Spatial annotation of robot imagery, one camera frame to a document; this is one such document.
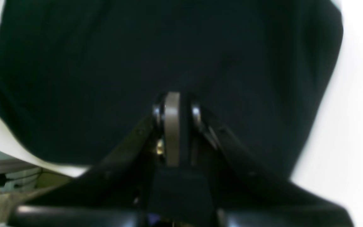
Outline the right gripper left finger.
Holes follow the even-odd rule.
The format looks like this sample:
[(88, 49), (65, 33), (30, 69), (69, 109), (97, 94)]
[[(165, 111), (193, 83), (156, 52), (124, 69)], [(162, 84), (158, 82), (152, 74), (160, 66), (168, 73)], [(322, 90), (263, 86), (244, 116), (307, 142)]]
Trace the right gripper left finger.
[(104, 160), (70, 183), (18, 205), (11, 227), (146, 227), (167, 95)]

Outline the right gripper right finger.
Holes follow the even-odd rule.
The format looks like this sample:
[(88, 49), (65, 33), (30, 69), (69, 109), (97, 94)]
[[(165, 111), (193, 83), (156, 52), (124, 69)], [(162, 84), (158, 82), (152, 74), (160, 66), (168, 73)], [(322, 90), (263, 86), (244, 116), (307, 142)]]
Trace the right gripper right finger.
[(193, 96), (164, 95), (166, 165), (204, 175), (219, 227), (352, 227), (348, 212), (280, 177)]

